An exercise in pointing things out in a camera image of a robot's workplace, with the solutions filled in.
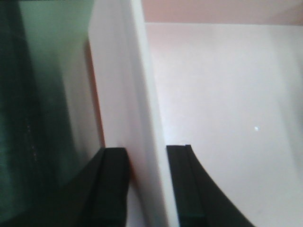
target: white panel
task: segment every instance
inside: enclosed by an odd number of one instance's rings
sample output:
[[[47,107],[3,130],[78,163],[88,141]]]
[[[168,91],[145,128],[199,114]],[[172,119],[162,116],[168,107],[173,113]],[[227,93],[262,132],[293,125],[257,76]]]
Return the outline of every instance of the white panel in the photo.
[[[165,142],[192,144],[256,226],[302,227],[303,27],[147,28]]]
[[[127,225],[177,227],[140,1],[97,0],[89,37],[106,146],[126,147],[132,165]]]

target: glass pane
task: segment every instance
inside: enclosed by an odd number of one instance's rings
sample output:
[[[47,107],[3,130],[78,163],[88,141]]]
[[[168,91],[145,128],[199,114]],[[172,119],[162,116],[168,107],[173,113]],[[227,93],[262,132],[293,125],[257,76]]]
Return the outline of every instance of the glass pane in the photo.
[[[0,223],[67,184],[102,145],[92,6],[0,1]]]

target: black curved edge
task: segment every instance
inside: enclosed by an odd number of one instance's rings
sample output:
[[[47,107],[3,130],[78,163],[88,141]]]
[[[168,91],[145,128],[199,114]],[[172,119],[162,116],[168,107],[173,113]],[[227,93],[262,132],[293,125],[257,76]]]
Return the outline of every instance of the black curved edge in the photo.
[[[101,148],[66,186],[1,227],[124,227],[129,160],[124,148]]]
[[[225,196],[190,145],[167,146],[180,227],[254,227]]]

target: pink ceiling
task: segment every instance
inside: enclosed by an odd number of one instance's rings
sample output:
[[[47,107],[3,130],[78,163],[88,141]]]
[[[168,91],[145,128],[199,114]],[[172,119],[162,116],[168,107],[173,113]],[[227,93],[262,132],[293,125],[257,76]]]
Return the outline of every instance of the pink ceiling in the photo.
[[[142,0],[146,22],[303,25],[303,0]]]

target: white surface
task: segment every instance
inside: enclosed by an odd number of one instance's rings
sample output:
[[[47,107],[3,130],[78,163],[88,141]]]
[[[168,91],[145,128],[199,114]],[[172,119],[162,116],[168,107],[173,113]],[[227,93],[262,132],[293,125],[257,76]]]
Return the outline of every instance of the white surface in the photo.
[[[147,22],[303,25],[302,0],[143,0]]]
[[[167,144],[257,227],[303,226],[303,27],[148,24]]]
[[[126,147],[132,165],[127,226],[177,227],[140,1],[97,0],[89,37],[106,146]]]

